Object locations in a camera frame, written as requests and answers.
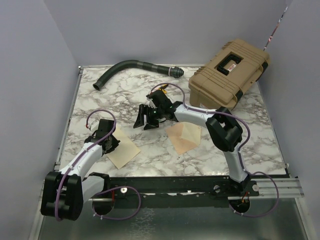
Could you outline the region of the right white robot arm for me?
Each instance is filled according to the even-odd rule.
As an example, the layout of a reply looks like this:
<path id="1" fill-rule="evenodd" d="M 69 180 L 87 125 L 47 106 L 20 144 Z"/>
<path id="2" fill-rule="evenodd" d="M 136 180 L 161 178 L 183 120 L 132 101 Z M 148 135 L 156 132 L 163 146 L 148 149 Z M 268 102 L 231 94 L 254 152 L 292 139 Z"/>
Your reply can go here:
<path id="1" fill-rule="evenodd" d="M 235 116 L 225 108 L 202 109 L 186 105 L 183 101 L 172 102 L 160 89 L 148 94 L 149 104 L 140 104 L 133 127 L 152 130 L 161 121 L 191 123 L 208 130 L 215 147 L 225 156 L 229 169 L 230 191 L 240 196 L 248 189 L 250 176 L 246 172 L 241 154 L 238 152 L 242 141 L 243 129 Z"/>

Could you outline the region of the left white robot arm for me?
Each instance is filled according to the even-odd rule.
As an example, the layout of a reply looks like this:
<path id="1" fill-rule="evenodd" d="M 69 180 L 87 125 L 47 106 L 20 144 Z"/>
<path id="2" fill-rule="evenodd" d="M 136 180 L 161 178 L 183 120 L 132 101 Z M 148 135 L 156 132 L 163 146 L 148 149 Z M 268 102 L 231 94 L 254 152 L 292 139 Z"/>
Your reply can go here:
<path id="1" fill-rule="evenodd" d="M 75 221 L 83 205 L 93 195 L 103 198 L 111 190 L 109 176 L 91 173 L 85 177 L 94 163 L 111 153 L 120 141 L 113 136 L 114 120 L 101 119 L 97 130 L 87 137 L 81 151 L 62 170 L 50 171 L 44 180 L 40 212 L 43 216 Z"/>

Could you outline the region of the pink tan envelope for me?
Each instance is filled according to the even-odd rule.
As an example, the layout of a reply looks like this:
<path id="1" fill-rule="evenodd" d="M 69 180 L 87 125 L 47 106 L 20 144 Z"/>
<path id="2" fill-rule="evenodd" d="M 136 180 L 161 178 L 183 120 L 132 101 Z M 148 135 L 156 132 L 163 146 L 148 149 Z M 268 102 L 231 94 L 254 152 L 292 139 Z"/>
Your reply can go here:
<path id="1" fill-rule="evenodd" d="M 201 143 L 202 128 L 189 122 L 178 122 L 165 129 L 175 151 L 182 155 Z"/>

